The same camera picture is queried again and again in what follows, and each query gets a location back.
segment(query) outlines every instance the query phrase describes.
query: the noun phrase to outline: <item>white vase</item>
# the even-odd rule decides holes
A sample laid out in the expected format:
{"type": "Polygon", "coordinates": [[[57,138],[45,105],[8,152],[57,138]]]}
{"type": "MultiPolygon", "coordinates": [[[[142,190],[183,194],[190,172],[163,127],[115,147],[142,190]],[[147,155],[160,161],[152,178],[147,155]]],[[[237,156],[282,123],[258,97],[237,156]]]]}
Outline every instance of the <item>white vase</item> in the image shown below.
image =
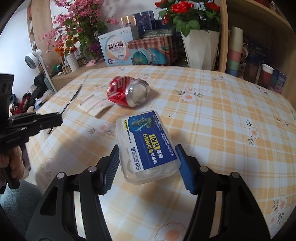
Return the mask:
{"type": "Polygon", "coordinates": [[[77,69],[79,69],[79,64],[77,62],[77,59],[76,59],[76,56],[75,54],[70,54],[68,57],[67,57],[67,61],[68,61],[68,64],[70,65],[70,68],[72,70],[72,72],[76,71],[77,69]]]}
{"type": "Polygon", "coordinates": [[[202,65],[204,70],[213,70],[215,67],[218,46],[219,46],[220,32],[209,31],[209,38],[205,50],[205,58],[202,65]]]}
{"type": "Polygon", "coordinates": [[[209,33],[204,30],[191,29],[182,39],[185,47],[188,67],[202,69],[209,33]]]}
{"type": "Polygon", "coordinates": [[[182,34],[188,66],[193,69],[212,70],[218,52],[220,33],[191,29],[187,37],[182,34]]]}

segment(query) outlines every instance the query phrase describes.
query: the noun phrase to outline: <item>red soda can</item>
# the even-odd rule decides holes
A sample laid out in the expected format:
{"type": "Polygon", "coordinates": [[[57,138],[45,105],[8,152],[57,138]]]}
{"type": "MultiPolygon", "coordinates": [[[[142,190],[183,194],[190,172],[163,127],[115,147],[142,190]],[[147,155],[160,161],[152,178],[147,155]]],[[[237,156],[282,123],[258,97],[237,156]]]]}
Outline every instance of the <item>red soda can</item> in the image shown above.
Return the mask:
{"type": "Polygon", "coordinates": [[[150,86],[146,81],[130,76],[116,76],[109,84],[107,98],[133,108],[144,103],[149,93],[150,86]]]}

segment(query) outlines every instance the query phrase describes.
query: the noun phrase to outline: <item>checkered tablecloth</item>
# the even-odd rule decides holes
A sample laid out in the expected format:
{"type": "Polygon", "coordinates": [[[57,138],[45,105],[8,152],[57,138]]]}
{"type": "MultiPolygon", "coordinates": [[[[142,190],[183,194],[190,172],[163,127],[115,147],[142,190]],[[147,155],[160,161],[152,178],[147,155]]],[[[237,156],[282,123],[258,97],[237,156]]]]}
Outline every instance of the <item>checkered tablecloth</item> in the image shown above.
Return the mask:
{"type": "MultiPolygon", "coordinates": [[[[175,144],[213,171],[241,174],[269,226],[271,236],[296,204],[296,114],[277,93],[219,72],[181,67],[122,66],[86,72],[55,94],[40,113],[60,111],[88,75],[62,126],[27,144],[32,174],[45,191],[59,172],[80,173],[117,144],[115,121],[156,110],[175,144]],[[119,105],[91,117],[77,107],[93,91],[106,95],[115,76],[142,75],[151,86],[149,100],[131,109],[119,105]]],[[[183,240],[196,196],[175,175],[134,186],[118,168],[111,190],[100,197],[113,240],[183,240]]],[[[217,203],[221,202],[218,194],[217,203]]],[[[216,208],[211,235],[218,231],[216,208]]],[[[81,214],[78,229],[83,235],[81,214]]]]}

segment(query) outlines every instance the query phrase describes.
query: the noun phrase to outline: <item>white fan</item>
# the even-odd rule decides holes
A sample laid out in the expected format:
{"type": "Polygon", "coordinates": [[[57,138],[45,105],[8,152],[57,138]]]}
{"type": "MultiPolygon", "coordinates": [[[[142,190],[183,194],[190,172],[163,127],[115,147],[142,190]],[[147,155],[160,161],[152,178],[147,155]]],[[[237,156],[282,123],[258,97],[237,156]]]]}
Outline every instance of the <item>white fan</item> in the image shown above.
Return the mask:
{"type": "Polygon", "coordinates": [[[35,69],[40,64],[53,90],[57,92],[57,89],[52,83],[52,80],[44,66],[44,62],[43,62],[43,58],[41,57],[41,54],[42,54],[42,51],[40,49],[37,49],[36,51],[27,54],[27,56],[25,57],[25,61],[31,69],[35,69]]]}

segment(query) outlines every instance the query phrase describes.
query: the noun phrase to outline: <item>white wall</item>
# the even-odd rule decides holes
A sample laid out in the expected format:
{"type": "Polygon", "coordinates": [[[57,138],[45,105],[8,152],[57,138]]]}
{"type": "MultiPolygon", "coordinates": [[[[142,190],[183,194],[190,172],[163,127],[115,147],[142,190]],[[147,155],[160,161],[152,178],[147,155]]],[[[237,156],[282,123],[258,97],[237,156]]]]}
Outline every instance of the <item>white wall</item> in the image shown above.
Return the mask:
{"type": "MultiPolygon", "coordinates": [[[[158,12],[160,9],[156,9],[156,1],[157,0],[105,0],[101,8],[102,16],[108,18],[115,13],[117,20],[120,21],[121,17],[152,10],[155,19],[158,19],[158,12]]],[[[57,7],[52,1],[50,2],[50,10],[52,13],[52,19],[60,13],[67,13],[67,9],[64,7],[57,7]]]]}
{"type": "Polygon", "coordinates": [[[20,5],[0,35],[0,72],[15,75],[12,93],[19,100],[39,74],[38,68],[31,69],[25,62],[25,56],[32,52],[27,24],[28,3],[29,0],[25,0],[20,5]]]}

